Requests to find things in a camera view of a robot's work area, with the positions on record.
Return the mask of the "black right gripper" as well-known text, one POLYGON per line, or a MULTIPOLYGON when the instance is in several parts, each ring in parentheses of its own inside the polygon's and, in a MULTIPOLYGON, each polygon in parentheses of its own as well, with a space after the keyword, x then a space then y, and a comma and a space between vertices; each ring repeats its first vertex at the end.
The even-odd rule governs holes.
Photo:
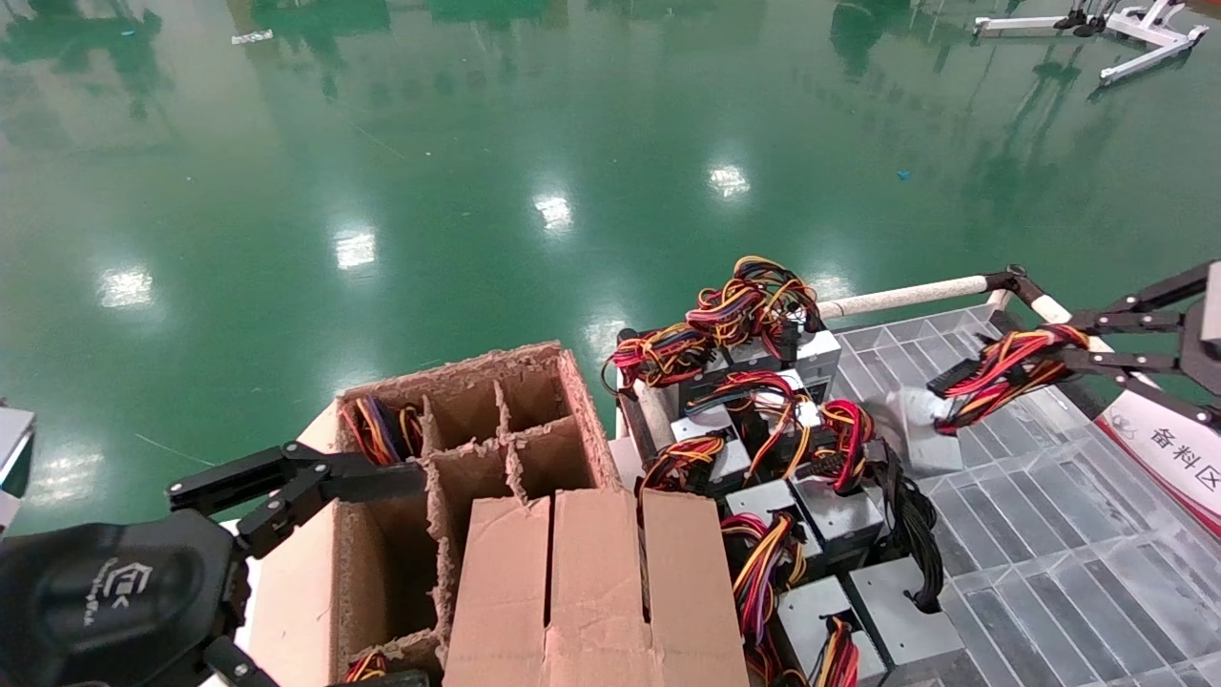
POLYGON ((1211 271, 1212 262, 1201 262, 1129 293, 1107 308, 1078 310, 1071 317, 1073 329, 1082 332, 1182 332, 1181 356, 1065 348, 1057 353, 1057 360, 1076 373, 1112 379, 1125 390, 1201 427, 1219 427, 1220 287, 1209 286, 1211 271), (1138 379, 1139 373, 1182 375, 1208 390, 1215 404, 1200 406, 1168 395, 1162 388, 1138 379))

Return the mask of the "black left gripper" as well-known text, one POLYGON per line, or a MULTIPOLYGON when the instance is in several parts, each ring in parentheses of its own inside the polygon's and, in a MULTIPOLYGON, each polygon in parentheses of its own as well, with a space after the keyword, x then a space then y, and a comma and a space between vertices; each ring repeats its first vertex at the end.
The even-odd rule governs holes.
MULTIPOLYGON (((176 480, 172 511, 139 525, 9 536, 1 552, 5 686, 280 686, 231 639, 250 594, 245 556, 274 552, 332 502, 420 495, 418 464, 372 464, 300 441, 176 480), (233 534, 205 516, 263 497, 233 534)), ((430 686, 363 669, 333 686, 430 686)))

